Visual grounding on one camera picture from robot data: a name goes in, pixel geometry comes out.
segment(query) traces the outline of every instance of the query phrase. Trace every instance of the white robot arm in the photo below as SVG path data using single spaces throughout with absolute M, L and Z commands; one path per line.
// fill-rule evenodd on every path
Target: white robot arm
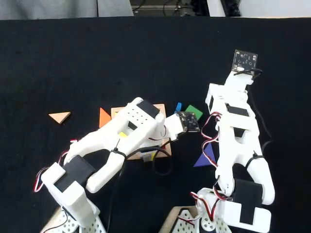
M 217 112 L 221 115 L 216 125 L 219 159 L 215 178 L 218 179 L 223 194 L 228 197 L 233 196 L 233 201 L 225 200 L 219 203 L 218 215 L 228 225 L 268 232 L 271 218 L 268 210 L 254 205 L 248 210 L 246 217 L 243 210 L 243 205 L 253 204 L 253 197 L 247 196 L 252 195 L 250 194 L 252 189 L 258 190 L 255 194 L 260 195 L 259 204 L 270 205 L 275 198 L 270 170 L 260 148 L 256 116 L 247 103 L 248 96 L 245 90 L 247 85 L 253 83 L 253 72 L 258 70 L 255 68 L 256 61 L 256 54 L 236 50 L 232 71 L 225 84 L 209 85 L 206 104 L 210 114 Z M 235 163 L 243 165 L 254 182 L 234 179 L 232 167 Z M 208 192 L 205 193 L 206 195 L 210 198 L 213 196 Z M 248 198 L 246 204 L 241 201 Z
M 102 128 L 72 143 L 64 166 L 54 163 L 41 180 L 58 204 L 80 226 L 87 227 L 100 211 L 86 198 L 83 184 L 89 192 L 98 192 L 120 171 L 127 155 L 139 148 L 161 146 L 163 138 L 173 141 L 180 133 L 189 131 L 189 122 L 184 120 L 179 114 L 165 118 L 153 105 L 136 98 Z M 110 151 L 110 155 L 107 163 L 95 172 L 83 157 L 102 149 Z

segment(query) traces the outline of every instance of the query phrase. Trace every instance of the white wall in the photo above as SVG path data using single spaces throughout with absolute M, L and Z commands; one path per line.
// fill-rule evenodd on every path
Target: white wall
M 311 17 L 311 0 L 241 0 L 242 17 Z

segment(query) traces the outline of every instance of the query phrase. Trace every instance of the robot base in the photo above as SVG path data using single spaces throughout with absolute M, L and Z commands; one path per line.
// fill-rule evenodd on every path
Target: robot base
M 58 226 L 66 221 L 66 215 L 61 209 L 59 208 L 58 211 L 56 211 L 55 215 L 52 217 L 52 220 L 42 229 L 41 233 L 43 233 L 46 229 Z M 70 216 L 68 215 L 68 219 L 65 224 L 51 229 L 47 231 L 48 233 L 75 233 L 77 232 L 77 228 L 79 228 L 79 233 L 106 233 L 106 230 L 100 220 L 100 218 L 97 216 L 92 224 L 90 224 L 88 227 L 81 227 L 78 225 L 78 223 Z

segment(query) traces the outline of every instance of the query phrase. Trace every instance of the orange tangram piece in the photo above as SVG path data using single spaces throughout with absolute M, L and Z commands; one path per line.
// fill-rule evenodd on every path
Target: orange tangram piece
M 58 124 L 63 123 L 69 115 L 70 112 L 49 114 L 49 116 L 52 117 Z
M 100 108 L 99 111 L 99 128 L 107 124 L 111 120 L 111 116 L 105 112 L 104 109 Z

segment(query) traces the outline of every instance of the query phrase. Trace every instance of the black circuit board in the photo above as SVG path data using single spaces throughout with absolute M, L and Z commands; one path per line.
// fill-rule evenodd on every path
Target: black circuit board
M 235 50 L 232 63 L 232 71 L 251 70 L 256 68 L 258 55 L 251 52 Z
M 178 112 L 179 118 L 181 120 L 181 124 L 184 128 L 185 132 L 199 132 L 200 127 L 196 116 L 191 112 Z

